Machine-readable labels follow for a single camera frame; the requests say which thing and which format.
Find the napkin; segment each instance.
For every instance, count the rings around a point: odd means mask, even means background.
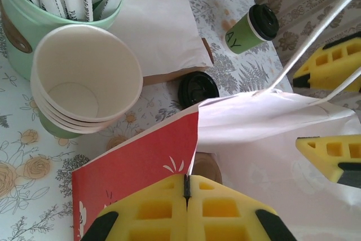
[[[143,76],[211,67],[188,0],[123,0],[108,31],[137,56]]]

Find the floral tablecloth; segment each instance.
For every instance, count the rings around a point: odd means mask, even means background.
[[[276,77],[282,66],[271,42],[239,56],[225,52],[221,43],[254,0],[190,4],[200,36],[212,49],[215,64],[207,72],[221,96],[261,89]],[[29,82],[9,65],[0,28],[0,241],[72,240],[72,170],[177,113],[178,84],[144,87],[135,106],[102,132],[55,138],[39,122]],[[287,80],[278,88],[292,91]]]

